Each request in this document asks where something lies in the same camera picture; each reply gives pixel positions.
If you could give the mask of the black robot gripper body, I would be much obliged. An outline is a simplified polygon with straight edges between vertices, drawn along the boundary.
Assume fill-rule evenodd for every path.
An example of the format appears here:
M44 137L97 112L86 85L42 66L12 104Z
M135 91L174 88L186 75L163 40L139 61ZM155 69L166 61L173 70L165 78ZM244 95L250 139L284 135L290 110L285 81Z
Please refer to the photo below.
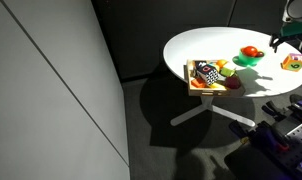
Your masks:
M283 35L283 34L272 34L270 39L271 45L280 45L288 41L300 41L299 35Z

